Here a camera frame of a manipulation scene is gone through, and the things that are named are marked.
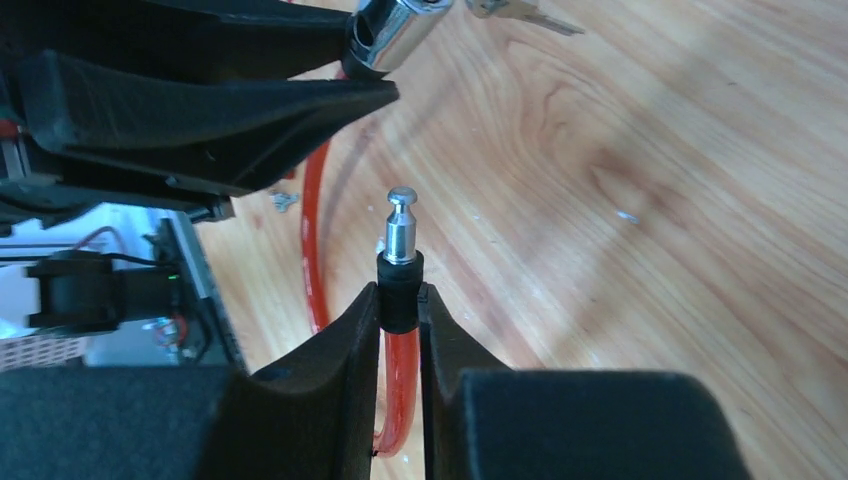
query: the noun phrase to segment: wooden floor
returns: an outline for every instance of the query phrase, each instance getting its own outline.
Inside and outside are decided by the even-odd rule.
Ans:
[[[458,2],[393,75],[402,100],[336,138],[332,313],[374,278],[385,194],[408,184],[426,279],[498,357],[693,374],[757,478],[848,478],[844,2],[543,5],[588,33]],[[236,208],[199,230],[258,368],[309,335],[300,210]],[[423,478],[419,432],[374,478]]]

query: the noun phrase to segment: red tube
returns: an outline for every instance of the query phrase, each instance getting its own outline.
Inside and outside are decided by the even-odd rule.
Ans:
[[[318,200],[321,198],[321,176],[330,140],[318,147],[306,159],[303,178],[303,212],[300,217],[300,245],[303,255],[303,284],[306,288],[306,310],[312,334],[330,324],[324,285],[321,283],[321,266],[318,263]]]
[[[343,79],[345,75],[340,71],[336,78]],[[318,261],[318,204],[321,198],[321,177],[330,150],[330,141],[324,142],[306,159],[306,173],[303,178],[300,242],[306,307],[313,334],[330,324]],[[403,335],[387,333],[385,337],[388,405],[383,431],[374,435],[374,453],[381,457],[391,457],[406,442],[415,415],[415,397],[418,391],[418,329]]]
[[[418,329],[403,335],[385,334],[386,422],[374,435],[374,453],[379,457],[397,454],[412,428],[418,393]]]

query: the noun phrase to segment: metal pin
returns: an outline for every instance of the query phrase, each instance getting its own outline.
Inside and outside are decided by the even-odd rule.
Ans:
[[[415,226],[417,221],[410,205],[418,201],[418,194],[410,187],[395,187],[388,195],[395,206],[386,219],[386,249],[383,258],[393,265],[404,265],[415,260]]]

